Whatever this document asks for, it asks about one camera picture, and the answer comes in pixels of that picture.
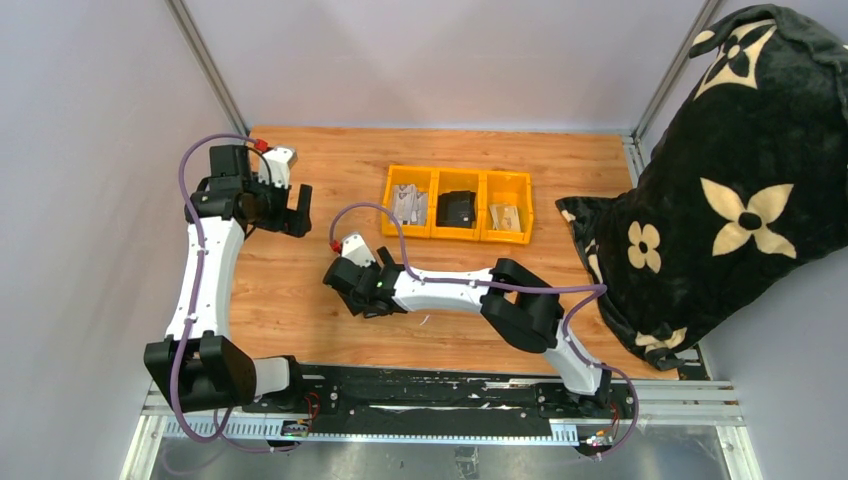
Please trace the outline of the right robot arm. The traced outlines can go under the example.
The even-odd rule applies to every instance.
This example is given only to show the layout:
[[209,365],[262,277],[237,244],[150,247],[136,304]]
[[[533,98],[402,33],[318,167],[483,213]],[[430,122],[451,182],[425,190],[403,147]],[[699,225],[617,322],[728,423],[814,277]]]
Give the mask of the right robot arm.
[[364,318],[424,310],[481,315],[515,349],[540,354],[556,370],[571,403],[596,417],[611,403],[611,374],[580,342],[573,311],[553,287],[518,262],[500,258],[492,268],[468,272],[417,269],[397,263],[386,249],[380,260],[338,256],[323,282],[352,315]]

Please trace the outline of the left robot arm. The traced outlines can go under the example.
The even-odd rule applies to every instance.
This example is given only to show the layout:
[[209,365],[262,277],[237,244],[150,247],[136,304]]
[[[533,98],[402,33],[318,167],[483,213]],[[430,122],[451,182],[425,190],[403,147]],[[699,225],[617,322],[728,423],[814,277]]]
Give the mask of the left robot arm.
[[185,195],[189,255],[179,300],[164,339],[143,355],[174,410],[241,407],[265,395],[283,413],[305,403],[293,356],[253,359],[230,332],[233,278],[248,236],[264,230],[301,238],[311,229],[311,186],[300,186],[296,208],[288,205],[296,160],[295,149],[260,141],[213,146],[209,175]]

